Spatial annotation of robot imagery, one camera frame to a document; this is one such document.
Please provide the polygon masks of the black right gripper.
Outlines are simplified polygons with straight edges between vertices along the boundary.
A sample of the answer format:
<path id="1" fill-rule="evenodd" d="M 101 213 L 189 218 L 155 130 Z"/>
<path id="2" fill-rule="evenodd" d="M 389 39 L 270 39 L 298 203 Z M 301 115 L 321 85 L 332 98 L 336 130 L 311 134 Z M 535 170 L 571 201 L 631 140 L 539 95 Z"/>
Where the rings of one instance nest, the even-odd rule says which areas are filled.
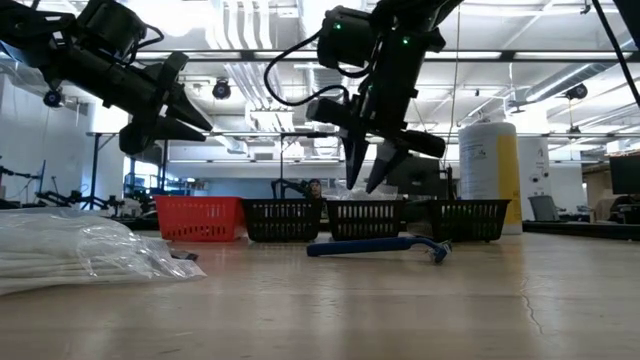
<path id="1" fill-rule="evenodd" d="M 349 110 L 366 132 L 390 140 L 377 147 L 377 155 L 367 180 L 366 192 L 373 192 L 407 157 L 408 150 L 442 158 L 445 140 L 431 133 L 408 130 L 405 117 L 418 91 L 414 87 L 382 88 L 373 84 L 353 95 Z M 369 142 L 364 137 L 343 137 L 346 187 L 352 190 L 362 168 Z"/>

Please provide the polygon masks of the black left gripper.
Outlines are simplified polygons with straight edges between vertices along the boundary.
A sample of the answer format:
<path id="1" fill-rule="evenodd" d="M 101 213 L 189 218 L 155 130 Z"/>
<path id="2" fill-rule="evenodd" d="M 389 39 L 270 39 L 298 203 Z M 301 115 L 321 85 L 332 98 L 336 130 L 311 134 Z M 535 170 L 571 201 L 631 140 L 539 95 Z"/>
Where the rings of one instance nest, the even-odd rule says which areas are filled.
<path id="1" fill-rule="evenodd" d="M 170 89 L 157 84 L 158 75 L 131 74 L 110 84 L 104 106 L 115 105 L 131 116 L 119 131 L 119 147 L 126 154 L 143 152 L 156 140 L 203 142 L 204 131 L 213 129 L 210 122 L 190 102 L 177 81 Z"/>

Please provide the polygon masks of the clear bag white cotton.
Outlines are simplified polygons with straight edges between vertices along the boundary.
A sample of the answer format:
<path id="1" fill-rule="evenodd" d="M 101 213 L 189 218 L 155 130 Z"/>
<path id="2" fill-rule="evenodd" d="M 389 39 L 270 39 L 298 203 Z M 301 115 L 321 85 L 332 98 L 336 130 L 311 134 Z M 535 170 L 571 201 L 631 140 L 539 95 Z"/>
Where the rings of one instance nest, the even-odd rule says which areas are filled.
<path id="1" fill-rule="evenodd" d="M 351 190 L 340 183 L 323 190 L 323 197 L 327 200 L 396 200 L 398 195 L 397 187 L 385 184 L 379 185 L 371 193 L 366 192 L 366 183 L 357 183 Z"/>
<path id="2" fill-rule="evenodd" d="M 64 285 L 199 280 L 205 272 L 172 256 L 168 243 L 88 212 L 0 210 L 0 296 Z"/>

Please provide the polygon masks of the blue disposable razor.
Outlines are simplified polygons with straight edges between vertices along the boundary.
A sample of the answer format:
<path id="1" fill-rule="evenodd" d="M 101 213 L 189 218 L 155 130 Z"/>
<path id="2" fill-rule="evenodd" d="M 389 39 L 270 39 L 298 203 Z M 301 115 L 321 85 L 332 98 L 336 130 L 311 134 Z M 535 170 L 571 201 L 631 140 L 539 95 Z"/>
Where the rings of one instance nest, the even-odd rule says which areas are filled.
<path id="1" fill-rule="evenodd" d="M 358 253 L 390 252 L 410 250 L 414 245 L 425 245 L 435 264 L 441 264 L 451 253 L 451 244 L 447 241 L 437 243 L 427 237 L 392 237 L 368 240 L 350 240 L 327 243 L 314 243 L 306 248 L 309 257 L 346 255 Z"/>

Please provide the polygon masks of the black computer monitor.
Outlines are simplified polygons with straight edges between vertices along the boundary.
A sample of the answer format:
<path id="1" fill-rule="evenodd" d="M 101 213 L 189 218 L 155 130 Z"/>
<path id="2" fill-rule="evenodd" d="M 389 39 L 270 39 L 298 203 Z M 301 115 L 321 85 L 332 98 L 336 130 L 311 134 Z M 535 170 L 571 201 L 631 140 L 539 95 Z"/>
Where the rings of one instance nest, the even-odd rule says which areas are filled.
<path id="1" fill-rule="evenodd" d="M 408 157 L 387 176 L 386 183 L 405 195 L 447 196 L 447 181 L 441 177 L 437 159 Z"/>
<path id="2" fill-rule="evenodd" d="M 640 155 L 611 157 L 609 167 L 614 194 L 640 194 Z"/>

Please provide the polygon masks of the black plastic basket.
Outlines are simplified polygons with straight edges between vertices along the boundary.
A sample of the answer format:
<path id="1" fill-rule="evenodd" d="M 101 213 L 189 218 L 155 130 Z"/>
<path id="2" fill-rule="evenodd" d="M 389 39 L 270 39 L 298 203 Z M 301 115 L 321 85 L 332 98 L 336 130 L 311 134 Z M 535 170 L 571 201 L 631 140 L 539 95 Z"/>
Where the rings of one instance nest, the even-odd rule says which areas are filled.
<path id="1" fill-rule="evenodd" d="M 321 200 L 244 199 L 242 205 L 253 242 L 309 242 L 319 234 Z"/>
<path id="2" fill-rule="evenodd" d="M 402 212 L 407 231 L 437 242 L 491 242 L 501 238 L 509 200 L 423 200 Z"/>
<path id="3" fill-rule="evenodd" d="M 334 241 L 396 237 L 405 202 L 401 200 L 328 200 Z"/>

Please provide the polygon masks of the red plastic basket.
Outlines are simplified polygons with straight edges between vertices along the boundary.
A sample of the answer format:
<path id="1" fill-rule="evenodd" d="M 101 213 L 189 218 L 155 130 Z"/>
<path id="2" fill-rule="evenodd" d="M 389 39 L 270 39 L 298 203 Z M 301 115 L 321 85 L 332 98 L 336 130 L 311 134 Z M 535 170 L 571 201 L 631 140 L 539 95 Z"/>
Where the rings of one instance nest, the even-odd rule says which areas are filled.
<path id="1" fill-rule="evenodd" d="M 174 242 L 235 242 L 246 236 L 240 197 L 155 196 L 161 236 Z"/>

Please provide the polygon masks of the white yellow wipes canister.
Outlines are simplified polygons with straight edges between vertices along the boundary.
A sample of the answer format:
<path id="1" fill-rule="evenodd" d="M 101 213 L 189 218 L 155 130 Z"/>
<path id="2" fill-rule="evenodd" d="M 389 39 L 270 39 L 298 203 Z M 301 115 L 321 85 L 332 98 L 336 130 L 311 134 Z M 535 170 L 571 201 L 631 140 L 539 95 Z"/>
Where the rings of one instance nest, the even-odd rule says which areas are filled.
<path id="1" fill-rule="evenodd" d="M 521 192 L 516 127 L 476 123 L 458 132 L 460 196 L 463 200 L 509 200 L 503 235 L 520 235 Z"/>

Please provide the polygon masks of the grey office chair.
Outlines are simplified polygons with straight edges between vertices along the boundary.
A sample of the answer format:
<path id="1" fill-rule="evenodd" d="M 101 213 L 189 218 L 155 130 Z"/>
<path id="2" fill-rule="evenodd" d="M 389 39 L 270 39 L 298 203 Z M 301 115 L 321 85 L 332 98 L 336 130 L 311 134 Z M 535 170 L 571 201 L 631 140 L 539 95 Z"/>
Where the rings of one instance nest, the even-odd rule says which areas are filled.
<path id="1" fill-rule="evenodd" d="M 550 195 L 529 197 L 536 222 L 559 222 L 560 217 L 553 198 Z"/>

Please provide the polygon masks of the black background workstation frame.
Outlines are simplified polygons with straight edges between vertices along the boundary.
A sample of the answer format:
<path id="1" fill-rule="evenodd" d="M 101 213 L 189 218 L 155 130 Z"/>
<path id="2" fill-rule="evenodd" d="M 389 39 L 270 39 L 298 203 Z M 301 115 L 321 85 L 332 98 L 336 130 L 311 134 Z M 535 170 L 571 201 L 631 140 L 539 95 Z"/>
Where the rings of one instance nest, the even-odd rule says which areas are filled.
<path id="1" fill-rule="evenodd" d="M 242 154 L 231 154 L 225 146 L 171 141 L 163 148 L 168 171 L 187 178 L 343 178 L 345 159 L 338 156 L 289 156 L 287 152 L 304 139 L 267 133 L 271 146 L 249 144 Z"/>

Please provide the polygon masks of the black aluminium table frame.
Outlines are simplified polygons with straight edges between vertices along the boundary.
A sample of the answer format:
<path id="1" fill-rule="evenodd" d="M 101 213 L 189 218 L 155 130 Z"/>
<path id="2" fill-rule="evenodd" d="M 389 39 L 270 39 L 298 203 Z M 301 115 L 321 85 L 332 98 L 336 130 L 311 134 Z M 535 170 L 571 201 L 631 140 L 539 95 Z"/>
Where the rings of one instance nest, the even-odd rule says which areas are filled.
<path id="1" fill-rule="evenodd" d="M 524 232 L 530 233 L 640 242 L 640 225 L 526 221 L 522 227 Z"/>

